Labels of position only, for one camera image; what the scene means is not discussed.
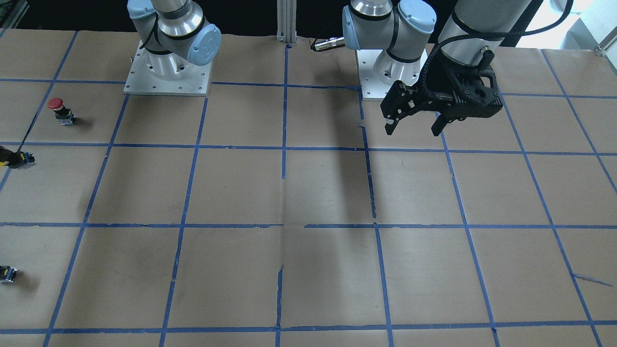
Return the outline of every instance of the small electronic component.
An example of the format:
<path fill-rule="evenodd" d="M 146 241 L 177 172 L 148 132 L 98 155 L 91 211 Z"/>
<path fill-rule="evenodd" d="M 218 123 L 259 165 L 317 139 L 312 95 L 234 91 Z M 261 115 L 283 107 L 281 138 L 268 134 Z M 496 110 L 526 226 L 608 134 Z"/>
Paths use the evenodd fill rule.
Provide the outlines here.
<path fill-rule="evenodd" d="M 18 271 L 12 266 L 0 265 L 0 283 L 13 283 Z"/>
<path fill-rule="evenodd" d="M 13 152 L 0 146 L 0 167 L 6 165 L 11 169 L 27 169 L 35 164 L 35 157 L 32 154 Z"/>
<path fill-rule="evenodd" d="M 47 102 L 47 107 L 56 113 L 56 119 L 62 125 L 73 125 L 75 123 L 75 114 L 71 109 L 64 106 L 64 101 L 60 98 L 53 98 Z"/>

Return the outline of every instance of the light blue joint cap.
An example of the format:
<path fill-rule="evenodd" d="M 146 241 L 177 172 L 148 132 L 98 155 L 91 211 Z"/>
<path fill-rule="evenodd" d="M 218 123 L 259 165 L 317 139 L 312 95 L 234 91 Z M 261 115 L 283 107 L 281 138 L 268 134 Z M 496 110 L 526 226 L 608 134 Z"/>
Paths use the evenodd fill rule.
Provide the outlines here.
<path fill-rule="evenodd" d="M 435 29 L 437 14 L 422 0 L 400 0 L 399 12 L 409 25 L 422 33 L 430 34 Z"/>
<path fill-rule="evenodd" d="M 214 24 L 206 25 L 196 36 L 189 48 L 187 61 L 197 66 L 204 66 L 217 56 L 221 48 L 221 31 Z"/>
<path fill-rule="evenodd" d="M 345 37 L 345 46 L 347 48 L 360 49 L 358 34 L 355 32 L 354 20 L 349 6 L 343 7 L 343 36 Z"/>
<path fill-rule="evenodd" d="M 128 0 L 126 9 L 131 19 L 142 19 L 156 13 L 150 0 Z"/>

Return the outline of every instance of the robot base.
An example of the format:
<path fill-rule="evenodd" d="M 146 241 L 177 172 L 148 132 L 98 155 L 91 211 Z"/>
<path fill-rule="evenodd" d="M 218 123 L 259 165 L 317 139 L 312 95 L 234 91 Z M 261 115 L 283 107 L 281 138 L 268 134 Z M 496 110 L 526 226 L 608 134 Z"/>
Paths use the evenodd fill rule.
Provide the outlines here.
<path fill-rule="evenodd" d="M 124 86 L 125 94 L 207 96 L 212 63 L 196 66 L 175 56 L 176 60 L 180 60 L 178 72 L 161 75 L 152 73 L 155 66 L 165 70 L 170 64 L 176 65 L 176 61 L 154 60 L 158 58 L 160 56 L 151 59 L 147 50 L 137 49 Z"/>
<path fill-rule="evenodd" d="M 381 49 L 361 49 L 356 51 L 363 100 L 382 101 L 396 80 L 402 80 L 406 85 L 412 86 L 418 81 L 420 70 L 427 58 L 426 50 L 422 52 L 418 62 L 410 64 L 394 62 L 385 55 L 387 59 L 395 63 L 395 66 L 392 66 L 390 69 L 390 64 L 384 61 L 383 56 L 378 59 L 382 52 L 385 54 Z"/>

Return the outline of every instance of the metal base plate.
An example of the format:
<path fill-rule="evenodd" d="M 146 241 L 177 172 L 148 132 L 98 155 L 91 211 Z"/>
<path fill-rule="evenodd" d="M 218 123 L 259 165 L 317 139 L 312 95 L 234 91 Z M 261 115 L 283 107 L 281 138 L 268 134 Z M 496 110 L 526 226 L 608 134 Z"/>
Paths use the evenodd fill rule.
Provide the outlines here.
<path fill-rule="evenodd" d="M 137 95 L 207 96 L 211 71 L 212 63 L 205 66 L 189 64 L 179 74 L 179 79 L 164 80 L 150 71 L 147 51 L 138 48 L 131 65 L 131 72 L 126 78 L 124 93 Z"/>
<path fill-rule="evenodd" d="M 377 57 L 379 57 L 381 51 L 381 49 L 361 49 L 356 51 L 363 100 L 382 101 L 392 86 L 391 84 L 387 85 L 383 83 L 373 70 L 373 65 L 375 64 L 375 61 L 377 60 Z M 421 64 L 418 67 L 418 71 L 415 72 L 416 77 L 413 78 L 411 83 L 405 82 L 405 84 L 414 85 L 418 81 L 420 70 L 422 69 L 427 57 L 426 51 L 422 52 L 422 56 L 420 57 Z"/>

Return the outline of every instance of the red button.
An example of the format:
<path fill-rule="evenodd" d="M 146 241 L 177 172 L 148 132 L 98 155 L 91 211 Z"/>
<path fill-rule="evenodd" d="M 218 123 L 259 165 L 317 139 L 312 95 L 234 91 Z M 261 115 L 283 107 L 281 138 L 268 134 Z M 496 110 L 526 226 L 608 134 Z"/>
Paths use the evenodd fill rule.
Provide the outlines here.
<path fill-rule="evenodd" d="M 61 109 L 64 102 L 60 98 L 53 98 L 47 102 L 47 107 L 52 110 Z"/>

